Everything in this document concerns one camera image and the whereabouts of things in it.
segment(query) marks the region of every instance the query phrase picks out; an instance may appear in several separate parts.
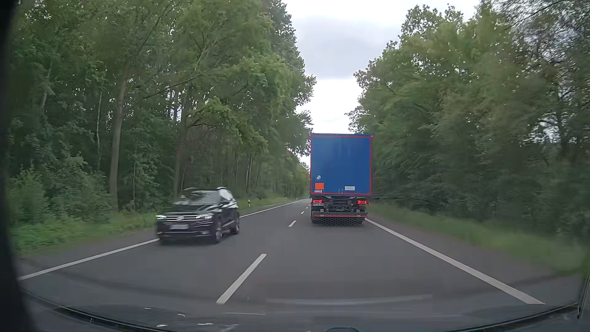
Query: car wheel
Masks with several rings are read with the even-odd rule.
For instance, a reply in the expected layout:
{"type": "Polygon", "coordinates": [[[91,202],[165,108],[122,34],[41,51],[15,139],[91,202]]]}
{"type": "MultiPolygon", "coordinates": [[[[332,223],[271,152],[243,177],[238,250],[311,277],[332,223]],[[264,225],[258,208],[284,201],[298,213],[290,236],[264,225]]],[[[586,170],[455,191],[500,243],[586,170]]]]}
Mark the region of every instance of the car wheel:
{"type": "Polygon", "coordinates": [[[240,234],[240,217],[237,216],[235,220],[235,226],[231,229],[233,235],[240,234]]]}
{"type": "Polygon", "coordinates": [[[211,240],[213,243],[219,243],[223,237],[223,228],[221,226],[221,217],[217,217],[211,229],[211,240]]]}

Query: license plate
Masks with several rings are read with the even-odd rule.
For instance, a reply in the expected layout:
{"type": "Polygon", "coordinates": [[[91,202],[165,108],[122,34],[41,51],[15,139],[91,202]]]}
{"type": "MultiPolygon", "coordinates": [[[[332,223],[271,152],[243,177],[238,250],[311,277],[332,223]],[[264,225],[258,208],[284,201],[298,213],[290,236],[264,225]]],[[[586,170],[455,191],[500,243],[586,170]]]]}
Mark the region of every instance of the license plate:
{"type": "Polygon", "coordinates": [[[170,229],[188,229],[187,224],[170,225],[170,229]]]}

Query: bush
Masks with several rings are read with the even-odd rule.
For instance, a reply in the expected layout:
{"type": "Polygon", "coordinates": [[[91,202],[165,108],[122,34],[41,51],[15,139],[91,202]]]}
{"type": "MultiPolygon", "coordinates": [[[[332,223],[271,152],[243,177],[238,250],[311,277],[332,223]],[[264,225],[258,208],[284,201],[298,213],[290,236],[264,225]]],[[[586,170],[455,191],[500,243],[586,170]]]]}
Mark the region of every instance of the bush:
{"type": "Polygon", "coordinates": [[[256,198],[259,200],[263,200],[267,196],[266,191],[262,188],[256,189],[255,195],[256,195],[256,198]]]}
{"type": "Polygon", "coordinates": [[[59,216],[103,222],[110,211],[110,197],[106,192],[105,176],[87,172],[82,157],[70,157],[44,165],[41,171],[51,209],[59,216]]]}
{"type": "Polygon", "coordinates": [[[53,217],[41,177],[32,168],[21,170],[17,177],[10,179],[8,204],[11,226],[41,223],[53,217]]]}

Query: cloud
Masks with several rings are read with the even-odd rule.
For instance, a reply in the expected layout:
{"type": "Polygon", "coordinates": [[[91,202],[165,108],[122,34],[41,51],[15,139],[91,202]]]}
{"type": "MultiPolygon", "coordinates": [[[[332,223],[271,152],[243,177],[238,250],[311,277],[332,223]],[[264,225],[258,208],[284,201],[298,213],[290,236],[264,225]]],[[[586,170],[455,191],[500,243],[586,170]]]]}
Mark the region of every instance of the cloud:
{"type": "Polygon", "coordinates": [[[398,27],[331,17],[294,19],[293,25],[306,73],[319,80],[352,78],[399,35],[398,27]]]}

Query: grass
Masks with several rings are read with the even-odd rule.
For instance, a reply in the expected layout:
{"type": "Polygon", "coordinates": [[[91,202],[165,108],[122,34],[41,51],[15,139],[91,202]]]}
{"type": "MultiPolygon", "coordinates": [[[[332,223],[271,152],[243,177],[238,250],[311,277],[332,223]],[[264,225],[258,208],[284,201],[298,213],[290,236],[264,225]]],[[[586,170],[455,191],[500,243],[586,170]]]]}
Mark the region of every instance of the grass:
{"type": "Polygon", "coordinates": [[[524,233],[497,222],[477,222],[430,215],[389,204],[373,204],[370,213],[464,240],[472,245],[497,249],[547,266],[561,274],[578,273],[588,264],[588,248],[556,237],[543,237],[524,233]]]}
{"type": "MultiPolygon", "coordinates": [[[[245,215],[268,206],[278,206],[294,199],[284,197],[272,197],[238,200],[240,215],[245,215]]],[[[51,219],[44,223],[25,224],[11,229],[12,246],[19,256],[31,256],[39,253],[56,252],[71,248],[72,246],[98,241],[112,236],[124,236],[155,226],[157,212],[112,213],[109,220],[104,223],[84,222],[75,218],[51,219]]]]}

